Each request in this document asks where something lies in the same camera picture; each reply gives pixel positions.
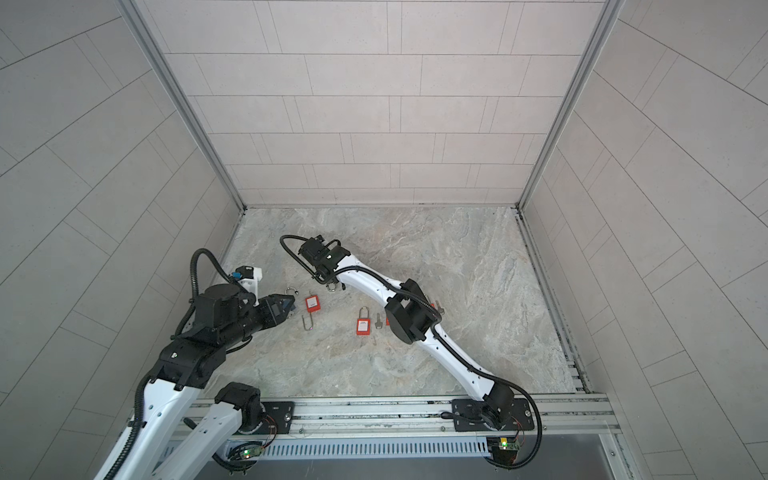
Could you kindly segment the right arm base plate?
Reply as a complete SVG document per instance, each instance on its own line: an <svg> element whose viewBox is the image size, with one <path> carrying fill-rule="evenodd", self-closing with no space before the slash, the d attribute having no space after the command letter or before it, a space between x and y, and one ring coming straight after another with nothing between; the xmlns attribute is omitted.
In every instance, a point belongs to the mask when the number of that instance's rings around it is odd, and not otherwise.
<svg viewBox="0 0 768 480"><path fill-rule="evenodd" d="M457 432L533 431L536 429L529 402L516 397L510 404L493 408L485 402L454 399L441 416L453 421Z"/></svg>

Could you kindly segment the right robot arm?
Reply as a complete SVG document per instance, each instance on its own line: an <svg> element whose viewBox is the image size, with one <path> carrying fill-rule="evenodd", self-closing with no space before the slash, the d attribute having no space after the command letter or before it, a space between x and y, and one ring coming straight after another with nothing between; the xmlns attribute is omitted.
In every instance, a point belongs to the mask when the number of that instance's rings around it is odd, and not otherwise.
<svg viewBox="0 0 768 480"><path fill-rule="evenodd" d="M521 386L482 368L442 328L442 314L419 284L399 281L368 267L341 242L328 243L320 235L280 237L283 250L321 285L351 286L384 308L391 331L402 342L427 351L464 388L475 404L476 414L444 411L444 420L481 423L494 431L511 429L511 437L498 437L490 447L491 465L505 470L521 469L539 453L543 422L533 397Z"/></svg>

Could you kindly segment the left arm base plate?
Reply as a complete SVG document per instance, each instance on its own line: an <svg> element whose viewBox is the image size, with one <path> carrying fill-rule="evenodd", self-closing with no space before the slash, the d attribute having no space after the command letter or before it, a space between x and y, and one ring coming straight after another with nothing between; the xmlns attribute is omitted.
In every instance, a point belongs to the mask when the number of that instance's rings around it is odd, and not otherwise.
<svg viewBox="0 0 768 480"><path fill-rule="evenodd" d="M239 434L283 435L291 429L295 403L291 401L267 401L259 406L246 406Z"/></svg>

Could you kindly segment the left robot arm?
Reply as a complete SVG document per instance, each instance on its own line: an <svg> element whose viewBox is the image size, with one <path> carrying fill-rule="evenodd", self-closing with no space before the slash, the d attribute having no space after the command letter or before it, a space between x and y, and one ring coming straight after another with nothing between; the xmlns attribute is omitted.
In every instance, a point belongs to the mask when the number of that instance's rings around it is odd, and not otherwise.
<svg viewBox="0 0 768 480"><path fill-rule="evenodd" d="M287 320L290 294L259 297L259 269L224 271L206 248L190 259L191 298L170 343L135 391L133 415L97 473L99 479L192 479L210 460L246 472L288 428L270 414L258 388L231 382L169 456L163 454L190 406L228 355L257 332Z"/></svg>

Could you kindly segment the red padlock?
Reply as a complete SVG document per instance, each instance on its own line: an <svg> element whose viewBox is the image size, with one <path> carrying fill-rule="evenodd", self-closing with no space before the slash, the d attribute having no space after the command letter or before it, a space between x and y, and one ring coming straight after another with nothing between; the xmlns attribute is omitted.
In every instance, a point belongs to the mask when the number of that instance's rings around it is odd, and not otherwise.
<svg viewBox="0 0 768 480"><path fill-rule="evenodd" d="M367 306L361 307L358 312L355 333L358 336L369 336L371 333L370 309Z"/></svg>
<svg viewBox="0 0 768 480"><path fill-rule="evenodd" d="M302 316L302 326L305 331L314 329L313 315L321 310L319 297L316 294L310 294L304 299L306 314Z"/></svg>

